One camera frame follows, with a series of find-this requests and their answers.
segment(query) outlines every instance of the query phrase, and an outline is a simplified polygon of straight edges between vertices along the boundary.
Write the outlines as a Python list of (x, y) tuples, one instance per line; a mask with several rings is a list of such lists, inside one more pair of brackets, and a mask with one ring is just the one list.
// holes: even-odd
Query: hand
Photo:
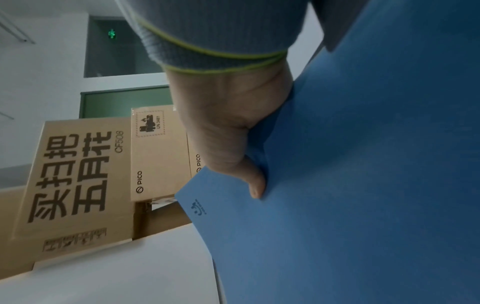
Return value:
[(245, 72), (166, 74), (173, 103), (206, 166), (242, 179), (251, 196), (260, 198), (266, 181), (245, 156), (247, 135), (287, 99), (293, 79), (286, 59)]

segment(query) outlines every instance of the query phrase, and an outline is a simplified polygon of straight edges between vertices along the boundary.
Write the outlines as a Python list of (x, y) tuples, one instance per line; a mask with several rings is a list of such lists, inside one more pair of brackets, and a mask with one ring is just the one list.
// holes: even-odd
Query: sleeve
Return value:
[(254, 69), (286, 56), (308, 0), (116, 0), (152, 60), (186, 73)]

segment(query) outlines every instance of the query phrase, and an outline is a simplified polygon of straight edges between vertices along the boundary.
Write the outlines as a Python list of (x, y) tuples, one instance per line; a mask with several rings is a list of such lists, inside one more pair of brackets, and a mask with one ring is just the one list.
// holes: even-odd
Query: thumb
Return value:
[(244, 156), (237, 165), (229, 167), (228, 169), (222, 168), (216, 170), (216, 168), (211, 167), (210, 169), (239, 178), (246, 182), (252, 198), (261, 198), (265, 192), (267, 182), (265, 181), (263, 172), (246, 156)]

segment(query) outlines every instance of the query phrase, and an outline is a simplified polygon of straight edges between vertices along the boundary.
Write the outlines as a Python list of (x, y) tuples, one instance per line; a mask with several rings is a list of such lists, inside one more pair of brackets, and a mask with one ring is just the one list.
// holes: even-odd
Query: stacked cardboard boxes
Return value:
[(201, 167), (173, 106), (46, 122), (27, 186), (0, 192), (0, 278), (190, 223), (178, 203), (151, 202), (172, 201)]

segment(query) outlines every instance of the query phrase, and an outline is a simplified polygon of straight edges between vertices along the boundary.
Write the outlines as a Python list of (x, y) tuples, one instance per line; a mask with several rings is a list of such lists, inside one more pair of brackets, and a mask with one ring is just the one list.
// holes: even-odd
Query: blue paper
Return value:
[(250, 134), (262, 201), (178, 194), (228, 304), (480, 302), (478, 1), (371, 0)]

